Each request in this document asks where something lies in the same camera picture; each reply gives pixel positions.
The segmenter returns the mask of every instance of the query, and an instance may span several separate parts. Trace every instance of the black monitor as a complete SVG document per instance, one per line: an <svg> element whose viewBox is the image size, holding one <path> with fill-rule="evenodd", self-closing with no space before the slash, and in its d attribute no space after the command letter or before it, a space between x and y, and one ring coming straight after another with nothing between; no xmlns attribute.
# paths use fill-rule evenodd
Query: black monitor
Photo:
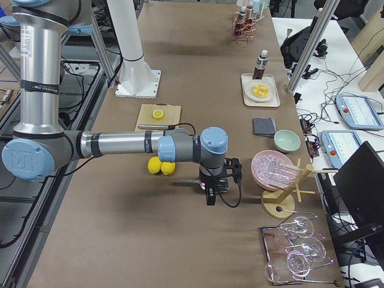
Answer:
<svg viewBox="0 0 384 288"><path fill-rule="evenodd" d="M359 235L355 239L364 238L377 262L384 267L384 162L372 146L364 142L334 179L359 228L350 232L351 235Z"/></svg>

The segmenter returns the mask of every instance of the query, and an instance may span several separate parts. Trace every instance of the pink plate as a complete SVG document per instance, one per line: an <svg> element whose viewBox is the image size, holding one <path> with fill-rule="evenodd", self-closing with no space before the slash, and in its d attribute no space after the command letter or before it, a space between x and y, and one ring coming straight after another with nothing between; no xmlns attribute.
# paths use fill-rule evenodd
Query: pink plate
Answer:
<svg viewBox="0 0 384 288"><path fill-rule="evenodd" d="M264 150L260 153L257 153L251 163L251 171L253 179L257 184L262 188L269 191L276 191L277 189L269 186L269 180L266 177L266 169L268 168L270 162L276 161L284 164L293 164L288 157L284 154L274 151L274 150Z"/></svg>

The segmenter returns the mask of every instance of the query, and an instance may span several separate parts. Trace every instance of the blue joint cap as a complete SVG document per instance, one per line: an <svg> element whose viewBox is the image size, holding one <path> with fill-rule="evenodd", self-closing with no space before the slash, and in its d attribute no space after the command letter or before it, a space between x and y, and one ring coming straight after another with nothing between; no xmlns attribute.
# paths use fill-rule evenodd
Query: blue joint cap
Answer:
<svg viewBox="0 0 384 288"><path fill-rule="evenodd" d="M0 23L8 27L20 27L19 21L13 16L4 16L0 18Z"/></svg>
<svg viewBox="0 0 384 288"><path fill-rule="evenodd" d="M72 36L89 36L92 34L93 30L94 27L92 24L85 26L71 26L65 33Z"/></svg>
<svg viewBox="0 0 384 288"><path fill-rule="evenodd" d="M212 154L222 155L228 150L228 135L218 127L204 129L200 136L200 142L204 149Z"/></svg>
<svg viewBox="0 0 384 288"><path fill-rule="evenodd" d="M55 161L50 152L29 139L9 141L2 150L1 158L8 171L24 180L37 180L55 170Z"/></svg>
<svg viewBox="0 0 384 288"><path fill-rule="evenodd" d="M24 7L39 7L50 2L50 0L12 0L13 3Z"/></svg>
<svg viewBox="0 0 384 288"><path fill-rule="evenodd" d="M157 155L162 162L175 162L176 146L171 136L159 138L157 142Z"/></svg>

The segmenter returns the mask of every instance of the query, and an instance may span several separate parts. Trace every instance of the lemon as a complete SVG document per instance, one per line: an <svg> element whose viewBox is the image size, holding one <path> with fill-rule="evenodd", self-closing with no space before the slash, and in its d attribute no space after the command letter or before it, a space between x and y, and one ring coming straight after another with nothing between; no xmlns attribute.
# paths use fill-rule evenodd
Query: lemon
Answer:
<svg viewBox="0 0 384 288"><path fill-rule="evenodd" d="M256 85L255 87L253 87L252 93L256 97L265 98L269 94L269 89L267 86L259 84L259 85Z"/></svg>
<svg viewBox="0 0 384 288"><path fill-rule="evenodd" d="M148 161L148 171L150 174L156 174L160 171L161 161L157 156L152 157Z"/></svg>
<svg viewBox="0 0 384 288"><path fill-rule="evenodd" d="M164 112L160 109L157 109L153 111L152 116L153 118L160 120L164 118Z"/></svg>
<svg viewBox="0 0 384 288"><path fill-rule="evenodd" d="M171 175L175 171L176 163L163 162L161 164L161 171L164 175Z"/></svg>

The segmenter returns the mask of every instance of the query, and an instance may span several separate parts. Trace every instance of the wooden cutting board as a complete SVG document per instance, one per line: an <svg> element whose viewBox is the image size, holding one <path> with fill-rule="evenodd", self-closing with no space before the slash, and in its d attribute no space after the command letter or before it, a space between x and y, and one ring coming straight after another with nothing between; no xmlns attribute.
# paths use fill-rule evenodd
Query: wooden cutting board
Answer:
<svg viewBox="0 0 384 288"><path fill-rule="evenodd" d="M155 119L152 116L154 110L162 110L163 119ZM139 117L136 121L135 131L144 131L139 129L138 125L172 125L180 123L181 106L142 104Z"/></svg>

